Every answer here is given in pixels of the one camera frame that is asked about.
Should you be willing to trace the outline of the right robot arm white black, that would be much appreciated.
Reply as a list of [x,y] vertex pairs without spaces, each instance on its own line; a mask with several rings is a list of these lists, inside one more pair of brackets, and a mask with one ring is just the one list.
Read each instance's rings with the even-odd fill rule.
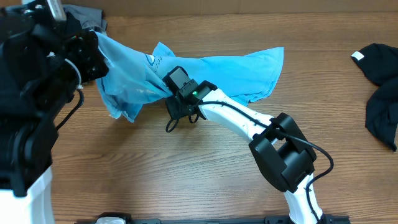
[[317,156],[295,121],[253,111],[228,97],[214,84],[195,80],[165,83],[172,96],[167,109],[174,124],[184,116],[197,115],[216,122],[248,142],[263,177],[283,192],[291,223],[324,223],[311,180]]

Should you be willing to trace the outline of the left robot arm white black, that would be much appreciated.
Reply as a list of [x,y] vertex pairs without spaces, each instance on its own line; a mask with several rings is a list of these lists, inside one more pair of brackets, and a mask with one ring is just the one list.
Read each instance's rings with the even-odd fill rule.
[[1,222],[53,223],[55,118],[109,71],[98,36],[60,1],[1,8]]

